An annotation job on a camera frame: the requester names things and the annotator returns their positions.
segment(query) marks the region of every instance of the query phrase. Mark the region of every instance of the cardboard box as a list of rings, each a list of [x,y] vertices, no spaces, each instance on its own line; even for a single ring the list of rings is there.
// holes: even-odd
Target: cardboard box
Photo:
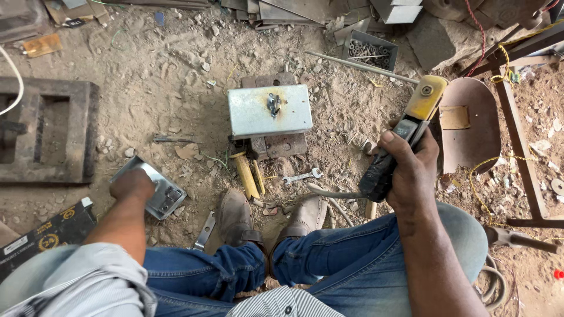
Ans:
[[[69,9],[61,0],[43,0],[47,11],[59,25],[76,28],[80,25],[98,19],[100,24],[109,22],[109,14],[104,5],[86,0],[86,4]]]
[[[59,245],[80,244],[96,224],[92,201],[86,197],[7,244],[0,252],[0,283],[25,261]]]

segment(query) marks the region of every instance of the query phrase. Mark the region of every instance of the metal disc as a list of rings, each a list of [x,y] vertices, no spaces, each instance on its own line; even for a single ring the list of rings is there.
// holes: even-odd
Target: metal disc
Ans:
[[[559,180],[558,178],[554,178],[550,183],[552,186],[552,190],[556,193],[556,195],[564,196],[564,182]]]

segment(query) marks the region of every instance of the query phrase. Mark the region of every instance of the bolt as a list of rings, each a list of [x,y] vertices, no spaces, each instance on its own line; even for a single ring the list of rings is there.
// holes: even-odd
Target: bolt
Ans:
[[[429,85],[427,85],[427,86],[425,86],[425,87],[423,87],[423,88],[421,89],[421,93],[422,93],[423,96],[428,96],[428,95],[430,95],[432,92],[433,92],[433,88],[432,88],[431,86],[429,86]]]

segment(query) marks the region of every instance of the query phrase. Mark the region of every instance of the jeans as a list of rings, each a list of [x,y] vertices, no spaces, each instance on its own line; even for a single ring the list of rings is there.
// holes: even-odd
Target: jeans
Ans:
[[[437,207],[462,270],[473,282],[486,259],[486,234],[463,210],[441,202]],[[411,316],[395,214],[286,238],[274,250],[273,264],[281,285],[313,284],[308,291],[345,316]],[[151,248],[144,267],[158,298],[156,315],[167,317],[225,316],[235,294],[256,289],[265,276],[265,258],[252,243],[223,245],[213,256]]]

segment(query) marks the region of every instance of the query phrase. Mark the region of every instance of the leather boot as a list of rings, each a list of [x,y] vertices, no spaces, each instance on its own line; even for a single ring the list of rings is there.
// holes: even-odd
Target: leather boot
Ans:
[[[278,234],[276,244],[270,252],[270,265],[273,265],[272,255],[274,254],[274,250],[282,240],[287,237],[292,237],[292,239],[297,240],[301,236],[321,229],[325,221],[326,213],[327,202],[322,200],[321,196],[311,193],[303,197],[296,206],[296,209],[292,212],[288,224]]]
[[[247,242],[255,243],[265,255],[265,271],[268,276],[268,256],[262,240],[262,233],[253,230],[249,201],[239,190],[228,189],[219,197],[219,205],[215,209],[215,225],[219,236],[226,244],[237,248]]]

